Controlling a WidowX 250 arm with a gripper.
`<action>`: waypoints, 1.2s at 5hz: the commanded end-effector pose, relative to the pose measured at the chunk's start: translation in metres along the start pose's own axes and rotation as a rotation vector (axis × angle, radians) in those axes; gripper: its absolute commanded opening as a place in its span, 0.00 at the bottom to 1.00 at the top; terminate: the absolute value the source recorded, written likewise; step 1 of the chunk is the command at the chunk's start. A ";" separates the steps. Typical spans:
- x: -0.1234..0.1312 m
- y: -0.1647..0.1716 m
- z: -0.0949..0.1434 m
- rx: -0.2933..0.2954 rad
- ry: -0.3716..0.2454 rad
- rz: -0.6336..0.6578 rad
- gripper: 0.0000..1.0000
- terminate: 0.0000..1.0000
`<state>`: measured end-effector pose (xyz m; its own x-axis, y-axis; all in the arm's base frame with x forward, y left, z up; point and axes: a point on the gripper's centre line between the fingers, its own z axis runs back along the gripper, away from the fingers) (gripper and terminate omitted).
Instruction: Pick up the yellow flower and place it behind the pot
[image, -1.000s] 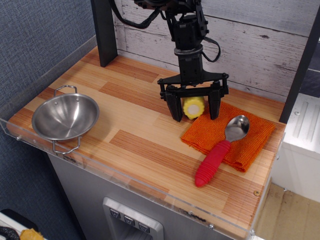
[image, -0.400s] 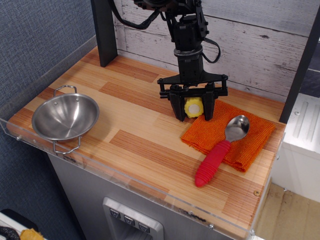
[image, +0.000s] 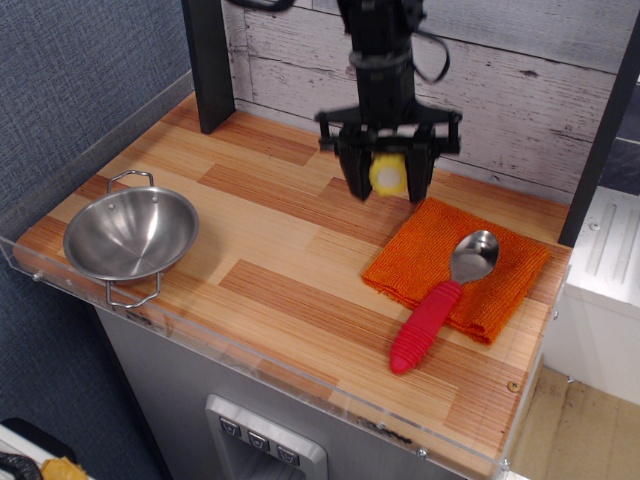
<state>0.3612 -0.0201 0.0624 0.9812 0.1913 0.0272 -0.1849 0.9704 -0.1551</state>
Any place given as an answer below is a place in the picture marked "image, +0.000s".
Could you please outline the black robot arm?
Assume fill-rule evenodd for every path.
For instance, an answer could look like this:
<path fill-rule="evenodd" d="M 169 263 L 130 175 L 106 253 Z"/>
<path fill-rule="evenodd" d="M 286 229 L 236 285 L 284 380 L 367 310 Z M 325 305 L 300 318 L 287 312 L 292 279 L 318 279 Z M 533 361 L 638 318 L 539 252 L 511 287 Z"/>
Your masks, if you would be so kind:
<path fill-rule="evenodd" d="M 349 61 L 356 72 L 358 104 L 320 111 L 319 144 L 339 158 L 353 196 L 366 200 L 373 190 L 375 157 L 397 154 L 411 202 L 425 199 L 434 164 L 442 154 L 460 151 L 460 112 L 421 104 L 412 36 L 426 17 L 420 1 L 341 1 L 345 31 L 351 37 Z"/>

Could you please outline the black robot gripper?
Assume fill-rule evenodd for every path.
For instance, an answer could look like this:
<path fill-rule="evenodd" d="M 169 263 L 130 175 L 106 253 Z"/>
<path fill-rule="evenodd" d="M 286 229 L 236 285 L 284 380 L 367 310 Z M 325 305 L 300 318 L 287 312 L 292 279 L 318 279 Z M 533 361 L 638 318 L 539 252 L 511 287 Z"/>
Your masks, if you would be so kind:
<path fill-rule="evenodd" d="M 320 148 L 337 152 L 351 194 L 371 194 L 371 152 L 405 154 L 412 203 L 423 201 L 432 180 L 435 155 L 461 150 L 462 114 L 421 104 L 415 96 L 414 65 L 406 60 L 381 68 L 356 70 L 359 104 L 320 111 Z"/>

